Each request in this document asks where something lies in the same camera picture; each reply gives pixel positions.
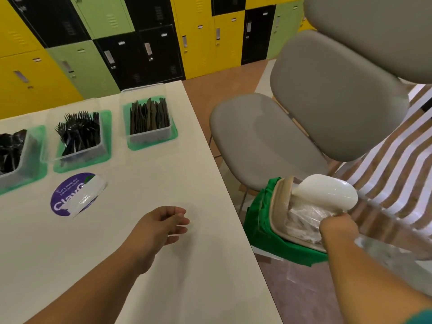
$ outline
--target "green tray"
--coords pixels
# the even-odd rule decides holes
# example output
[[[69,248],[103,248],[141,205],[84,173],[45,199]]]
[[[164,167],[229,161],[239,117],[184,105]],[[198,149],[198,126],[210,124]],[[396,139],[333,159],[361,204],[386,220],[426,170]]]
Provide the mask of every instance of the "green tray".
[[[315,263],[328,261],[327,254],[284,240],[272,231],[269,210],[273,190],[278,180],[280,178],[269,180],[266,188],[261,190],[247,210],[243,228],[249,243],[300,265],[312,266]]]
[[[29,161],[31,162],[31,177],[24,179],[23,181],[4,188],[0,189],[0,195],[5,194],[9,191],[18,189],[24,185],[36,182],[37,180],[43,179],[47,173],[48,173],[48,166],[46,163],[41,162],[41,152],[42,152],[42,145],[45,140],[46,135],[46,129],[44,125],[40,125],[37,127],[33,127],[28,129],[28,134],[30,134],[36,141],[37,145],[35,149],[31,152],[29,156]]]
[[[160,99],[161,97],[165,98],[165,96],[163,96],[163,95],[157,95],[157,96],[154,96],[151,98],[153,100],[155,100],[157,98]],[[150,98],[148,97],[147,99],[141,99],[141,100],[138,100],[138,102],[143,104],[143,103],[146,103],[148,99],[150,99]],[[131,126],[130,121],[129,121],[131,108],[132,108],[132,102],[127,103],[123,106],[123,121],[124,121],[126,136],[129,135],[129,130],[130,130],[130,126]],[[155,146],[156,144],[159,144],[159,143],[174,140],[178,136],[178,131],[177,131],[176,124],[174,123],[174,120],[172,119],[172,117],[170,117],[170,122],[171,122],[171,134],[170,134],[170,137],[168,139],[165,139],[162,141],[156,141],[156,142],[152,142],[152,143],[133,143],[133,142],[129,141],[128,138],[126,138],[127,147],[132,151],[137,151],[137,150],[141,150],[144,148],[148,148],[149,146]]]
[[[102,110],[99,113],[99,115],[102,119],[102,125],[103,125],[102,131],[104,134],[105,146],[107,147],[107,153],[101,155],[100,157],[95,157],[88,162],[83,162],[83,163],[76,162],[71,164],[65,164],[63,166],[61,166],[60,160],[57,160],[53,166],[54,172],[59,174],[66,173],[68,171],[73,171],[75,169],[80,169],[91,165],[100,164],[102,162],[111,159],[112,114],[110,110]],[[64,151],[64,144],[60,141],[59,146],[57,148],[57,157],[60,157],[63,151]]]

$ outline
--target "plastic bag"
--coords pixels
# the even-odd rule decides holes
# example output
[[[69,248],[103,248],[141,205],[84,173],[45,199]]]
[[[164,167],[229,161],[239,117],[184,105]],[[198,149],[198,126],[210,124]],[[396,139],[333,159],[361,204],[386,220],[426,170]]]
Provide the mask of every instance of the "plastic bag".
[[[321,243],[321,221],[340,213],[340,210],[324,208],[298,196],[291,196],[285,221],[286,233],[315,244]]]

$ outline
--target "chair leg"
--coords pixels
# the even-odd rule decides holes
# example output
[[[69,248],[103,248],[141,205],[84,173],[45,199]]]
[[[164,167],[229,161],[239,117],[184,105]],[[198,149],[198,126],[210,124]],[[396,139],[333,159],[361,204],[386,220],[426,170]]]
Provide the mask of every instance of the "chair leg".
[[[249,191],[249,188],[247,187],[246,191],[245,191],[245,195],[243,196],[243,200],[241,201],[240,209],[238,210],[237,215],[240,215],[241,211],[243,210],[243,205],[245,204],[245,200],[246,200],[246,196],[248,195],[248,191]]]

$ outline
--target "circular sticker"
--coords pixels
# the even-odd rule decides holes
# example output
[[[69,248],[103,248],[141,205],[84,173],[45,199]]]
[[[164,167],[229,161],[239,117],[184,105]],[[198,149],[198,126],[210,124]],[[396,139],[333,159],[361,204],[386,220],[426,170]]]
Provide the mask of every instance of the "circular sticker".
[[[52,211],[59,216],[69,216],[69,211],[66,209],[61,209],[61,206],[64,205],[70,198],[72,198],[79,190],[83,188],[87,182],[89,182],[89,180],[95,176],[96,174],[93,173],[79,173],[63,181],[57,187],[51,197]],[[93,203],[93,201],[91,201],[83,210],[87,209]]]

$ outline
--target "chair seat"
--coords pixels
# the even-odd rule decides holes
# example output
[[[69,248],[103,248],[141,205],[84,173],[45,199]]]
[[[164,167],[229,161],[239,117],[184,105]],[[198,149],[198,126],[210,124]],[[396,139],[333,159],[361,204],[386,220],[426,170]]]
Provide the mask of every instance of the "chair seat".
[[[220,103],[210,116],[210,130],[231,173],[253,190],[265,188],[271,178],[327,173],[320,150],[265,95]]]

